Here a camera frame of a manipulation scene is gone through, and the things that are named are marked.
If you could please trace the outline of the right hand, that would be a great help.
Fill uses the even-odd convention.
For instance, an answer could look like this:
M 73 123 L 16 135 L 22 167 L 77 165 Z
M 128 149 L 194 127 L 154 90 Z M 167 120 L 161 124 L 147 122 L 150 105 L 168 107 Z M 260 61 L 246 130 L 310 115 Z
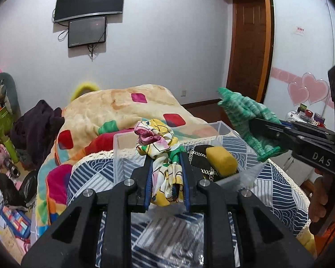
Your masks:
M 312 194 L 309 205 L 309 218 L 313 223 L 318 222 L 326 215 L 325 205 L 327 204 L 328 196 L 326 185 L 323 177 L 318 177 L 314 182 L 314 192 Z

